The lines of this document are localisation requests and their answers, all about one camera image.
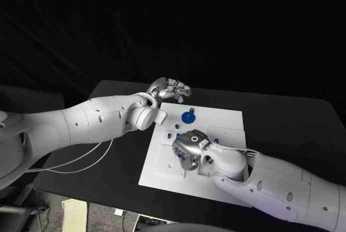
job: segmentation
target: black table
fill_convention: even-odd
[[[144,92],[148,84],[103,80],[89,98]],[[177,103],[170,98],[167,103]],[[248,148],[261,151],[346,185],[346,131],[324,100],[191,89],[184,104],[242,111]],[[259,210],[138,185],[154,124],[145,131],[114,139],[99,163],[79,173],[39,173],[34,189],[82,201],[124,209],[176,222],[196,223],[235,231],[324,231],[285,222]],[[77,162],[59,168],[75,171],[102,156],[109,142]],[[93,144],[77,144],[52,152],[44,167],[79,157]]]

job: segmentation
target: blue object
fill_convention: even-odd
[[[186,124],[190,124],[193,123],[194,119],[196,119],[196,116],[194,116],[194,110],[193,108],[188,109],[188,112],[184,112],[181,114],[181,121],[186,123]]]

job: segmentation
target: white platform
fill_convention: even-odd
[[[190,108],[194,109],[196,120],[186,124],[181,114]],[[193,129],[201,131],[210,141],[217,138],[222,145],[245,148],[242,112],[173,103],[161,103],[160,109],[167,113],[167,119],[163,125],[154,126],[138,185],[250,207],[214,187],[201,166],[193,171],[181,169],[171,150],[177,133],[183,134]]]

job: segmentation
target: robotic hand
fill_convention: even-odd
[[[52,151],[76,144],[93,144],[121,137],[128,131],[163,124],[163,99],[191,90],[181,82],[161,77],[145,92],[92,98],[70,108],[43,113],[0,111],[0,190],[20,177]]]
[[[171,149],[181,168],[203,166],[217,189],[258,210],[288,222],[346,231],[346,187],[252,149],[210,142],[196,129],[180,134]]]

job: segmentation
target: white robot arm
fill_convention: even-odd
[[[346,231],[346,187],[255,150],[210,142],[196,129],[178,136],[171,148],[181,168],[194,170],[200,163],[213,185],[258,210],[288,222]]]
[[[145,92],[92,98],[76,106],[43,113],[0,111],[0,189],[52,151],[76,144],[93,144],[121,137],[128,131],[163,124],[163,99],[191,94],[190,87],[161,77]]]

